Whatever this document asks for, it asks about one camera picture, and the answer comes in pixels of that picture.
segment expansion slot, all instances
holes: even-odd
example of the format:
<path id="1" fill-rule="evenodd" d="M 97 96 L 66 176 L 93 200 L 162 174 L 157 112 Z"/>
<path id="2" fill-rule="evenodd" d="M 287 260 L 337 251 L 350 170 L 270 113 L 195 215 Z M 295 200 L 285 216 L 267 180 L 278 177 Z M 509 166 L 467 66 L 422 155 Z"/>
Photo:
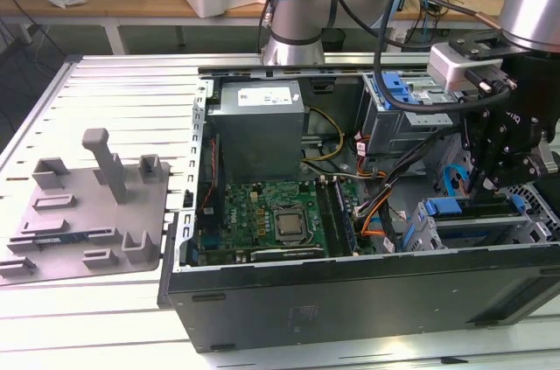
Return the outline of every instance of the expansion slot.
<path id="1" fill-rule="evenodd" d="M 356 239 L 339 182 L 317 181 L 315 192 L 329 255 L 350 255 L 356 249 Z"/>

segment label sticker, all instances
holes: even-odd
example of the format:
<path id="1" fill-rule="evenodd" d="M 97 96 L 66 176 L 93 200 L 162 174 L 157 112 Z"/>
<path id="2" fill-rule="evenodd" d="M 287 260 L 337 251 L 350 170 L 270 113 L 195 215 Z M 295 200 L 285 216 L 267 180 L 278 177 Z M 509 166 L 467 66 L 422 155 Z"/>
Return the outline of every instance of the label sticker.
<path id="1" fill-rule="evenodd" d="M 366 144 L 365 143 L 357 143 L 356 149 L 358 150 L 358 156 L 365 157 L 366 156 Z"/>
<path id="2" fill-rule="evenodd" d="M 393 244 L 392 241 L 390 241 L 388 238 L 385 238 L 383 240 L 383 246 L 387 249 L 387 251 L 390 254 L 393 254 L 395 252 L 395 245 Z"/>
<path id="3" fill-rule="evenodd" d="M 242 88 L 237 92 L 239 106 L 291 105 L 289 87 Z"/>

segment white cable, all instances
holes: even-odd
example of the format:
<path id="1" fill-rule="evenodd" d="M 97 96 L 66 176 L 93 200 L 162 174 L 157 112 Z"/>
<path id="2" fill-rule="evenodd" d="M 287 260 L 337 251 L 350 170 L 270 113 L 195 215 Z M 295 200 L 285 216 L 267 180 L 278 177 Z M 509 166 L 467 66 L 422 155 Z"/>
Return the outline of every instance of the white cable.
<path id="1" fill-rule="evenodd" d="M 371 180 L 371 177 L 366 176 L 358 176 L 352 175 L 350 173 L 336 173 L 336 172 L 327 172 L 327 171 L 320 171 L 319 169 L 315 169 L 314 166 L 310 165 L 309 163 L 304 163 L 307 167 L 309 167 L 312 171 L 315 171 L 319 175 L 327 175 L 327 176 L 342 176 L 344 178 L 351 178 L 351 179 L 363 179 L 363 180 Z"/>

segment table leg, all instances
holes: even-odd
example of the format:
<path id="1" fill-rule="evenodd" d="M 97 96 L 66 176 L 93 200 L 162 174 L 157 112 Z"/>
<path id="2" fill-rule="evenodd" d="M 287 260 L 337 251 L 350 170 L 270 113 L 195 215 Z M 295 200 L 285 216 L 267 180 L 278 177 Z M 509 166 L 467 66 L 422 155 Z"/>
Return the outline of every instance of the table leg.
<path id="1" fill-rule="evenodd" d="M 179 46 L 185 46 L 185 33 L 183 32 L 183 26 L 175 26 L 175 35 L 177 36 L 177 42 Z"/>
<path id="2" fill-rule="evenodd" d="M 107 33 L 108 42 L 111 45 L 114 55 L 126 55 L 128 48 L 123 40 L 123 36 L 119 31 L 119 26 L 112 24 L 105 24 L 103 26 Z"/>

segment blue plastic latch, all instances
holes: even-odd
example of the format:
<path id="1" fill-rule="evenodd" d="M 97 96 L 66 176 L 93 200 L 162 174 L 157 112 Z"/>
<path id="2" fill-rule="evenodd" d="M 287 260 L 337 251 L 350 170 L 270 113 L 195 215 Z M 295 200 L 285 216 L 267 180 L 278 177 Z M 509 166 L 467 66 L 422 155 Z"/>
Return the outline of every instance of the blue plastic latch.
<path id="1" fill-rule="evenodd" d="M 409 86 L 404 84 L 397 73 L 383 73 L 383 81 L 385 81 L 385 86 L 395 99 L 401 101 L 403 103 L 412 103 L 413 105 L 417 105 L 418 101 L 412 97 L 409 91 Z M 377 82 L 374 78 L 374 89 L 378 96 L 383 97 L 381 91 L 377 87 Z M 385 101 L 383 103 L 383 107 L 386 110 L 395 109 L 393 106 L 388 102 Z"/>
<path id="2" fill-rule="evenodd" d="M 429 215 L 461 214 L 463 212 L 455 198 L 428 199 L 424 203 L 424 206 L 426 207 Z"/>
<path id="3" fill-rule="evenodd" d="M 517 208 L 517 211 L 519 213 L 521 213 L 521 214 L 525 213 L 525 210 L 527 209 L 527 205 L 525 204 L 525 200 L 522 197 L 515 194 L 515 195 L 512 195 L 512 197 L 510 199 L 514 203 L 514 206 L 515 206 L 515 208 Z"/>
<path id="4" fill-rule="evenodd" d="M 401 250 L 403 250 L 406 247 L 407 243 L 410 241 L 410 238 L 412 237 L 412 234 L 414 234 L 416 230 L 417 227 L 414 224 L 409 227 L 409 231 L 406 232 L 406 234 L 404 235 L 404 239 L 402 239 Z"/>
<path id="5" fill-rule="evenodd" d="M 426 207 L 426 212 L 430 216 L 431 215 L 436 215 L 438 213 L 438 209 L 436 208 L 436 205 L 430 199 L 428 199 L 426 202 L 424 202 L 423 206 Z"/>

